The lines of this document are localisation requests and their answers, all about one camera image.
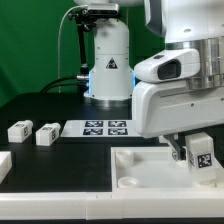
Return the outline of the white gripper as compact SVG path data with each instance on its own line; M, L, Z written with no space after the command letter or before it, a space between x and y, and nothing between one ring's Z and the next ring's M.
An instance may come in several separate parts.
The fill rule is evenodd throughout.
M164 135L175 161L186 151L175 133L224 123L224 87L189 90L186 81L139 82L132 95L132 120L144 138Z

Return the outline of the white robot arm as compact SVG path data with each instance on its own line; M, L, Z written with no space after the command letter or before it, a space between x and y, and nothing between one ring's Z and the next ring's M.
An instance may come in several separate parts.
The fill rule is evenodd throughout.
M224 0L144 0L165 50L135 66L135 129L165 137L224 122Z

